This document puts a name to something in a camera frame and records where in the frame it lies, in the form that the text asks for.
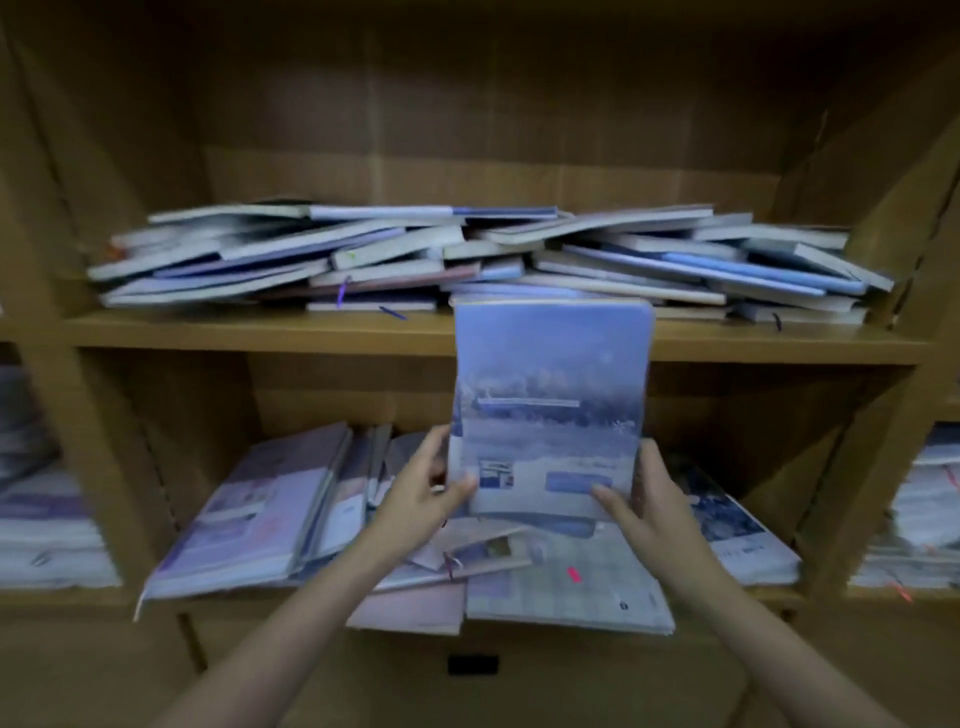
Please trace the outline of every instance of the held notebook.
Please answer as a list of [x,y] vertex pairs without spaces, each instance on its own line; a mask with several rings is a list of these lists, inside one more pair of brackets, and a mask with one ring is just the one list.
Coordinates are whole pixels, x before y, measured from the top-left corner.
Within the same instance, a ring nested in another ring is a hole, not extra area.
[[464,303],[455,315],[448,473],[479,478],[469,512],[589,535],[609,519],[590,486],[630,492],[653,308],[500,301]]

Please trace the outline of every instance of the person's right hand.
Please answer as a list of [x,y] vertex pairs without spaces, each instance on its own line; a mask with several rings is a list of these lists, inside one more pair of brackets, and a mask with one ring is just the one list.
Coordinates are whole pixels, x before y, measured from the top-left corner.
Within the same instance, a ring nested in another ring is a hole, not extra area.
[[611,488],[595,485],[592,493],[620,526],[636,558],[681,598],[699,603],[736,586],[701,535],[686,494],[670,479],[653,440],[640,442],[633,508]]

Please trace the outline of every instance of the wooden bookshelf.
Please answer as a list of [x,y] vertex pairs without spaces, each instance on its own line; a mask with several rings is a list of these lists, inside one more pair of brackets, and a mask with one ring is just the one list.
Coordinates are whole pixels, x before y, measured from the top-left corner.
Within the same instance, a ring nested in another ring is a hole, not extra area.
[[[412,313],[262,311],[201,314],[103,310],[68,319],[62,337],[76,347],[234,352],[453,356],[453,316]],[[796,325],[777,331],[749,322],[657,323],[654,361],[751,364],[917,364],[928,344],[882,328]]]
[[[768,607],[795,624],[901,608],[893,590],[847,584],[930,427],[960,422],[960,32],[923,3],[859,0],[221,5],[0,12],[0,341],[125,584],[3,592],[0,614],[122,623],[187,680],[204,649],[191,624],[249,626],[289,594],[155,602],[128,624],[245,449],[339,420],[408,431],[449,416],[449,311],[104,310],[84,282],[149,212],[278,194],[574,212],[714,202],[852,227],[845,254],[898,281],[868,297],[867,326],[662,321],[645,427],[797,546],[800,584],[750,590]],[[671,656],[677,684],[700,657]],[[736,702],[711,709],[715,728]]]

